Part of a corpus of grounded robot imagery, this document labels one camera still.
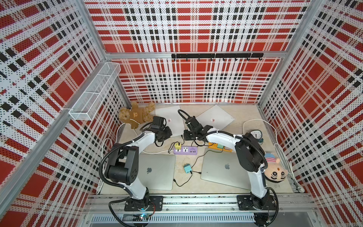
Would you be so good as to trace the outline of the teal usb charger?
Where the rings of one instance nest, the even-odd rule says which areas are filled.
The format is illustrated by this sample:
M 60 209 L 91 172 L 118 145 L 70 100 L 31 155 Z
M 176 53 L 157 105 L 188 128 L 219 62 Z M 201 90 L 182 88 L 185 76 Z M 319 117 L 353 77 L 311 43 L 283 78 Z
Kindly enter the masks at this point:
M 183 169 L 185 171 L 186 174 L 192 174 L 192 167 L 190 164 L 186 164 L 183 166 Z

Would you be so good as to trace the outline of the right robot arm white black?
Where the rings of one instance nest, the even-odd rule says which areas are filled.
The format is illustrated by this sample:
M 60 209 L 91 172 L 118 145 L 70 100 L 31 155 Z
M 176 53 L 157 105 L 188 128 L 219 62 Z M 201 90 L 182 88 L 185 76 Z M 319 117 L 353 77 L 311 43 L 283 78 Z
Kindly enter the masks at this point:
M 212 126 L 202 126 L 194 116 L 179 109 L 178 114 L 185 121 L 187 130 L 184 139 L 216 143 L 231 148 L 236 152 L 239 164 L 248 172 L 251 185 L 251 203 L 256 210 L 262 210 L 269 199 L 264 172 L 268 167 L 265 152 L 250 134 L 235 135 L 214 129 Z

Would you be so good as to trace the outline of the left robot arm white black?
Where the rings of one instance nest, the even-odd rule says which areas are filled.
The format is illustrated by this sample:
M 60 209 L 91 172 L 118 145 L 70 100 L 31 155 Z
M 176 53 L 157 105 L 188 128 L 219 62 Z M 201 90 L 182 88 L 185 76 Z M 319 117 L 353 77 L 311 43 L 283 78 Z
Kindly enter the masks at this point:
M 116 143 L 102 158 L 98 173 L 107 185 L 125 190 L 138 210 L 145 211 L 150 205 L 149 190 L 138 179 L 139 154 L 155 142 L 163 142 L 172 136 L 166 119 L 154 116 L 151 123 L 141 129 L 142 133 L 125 143 Z

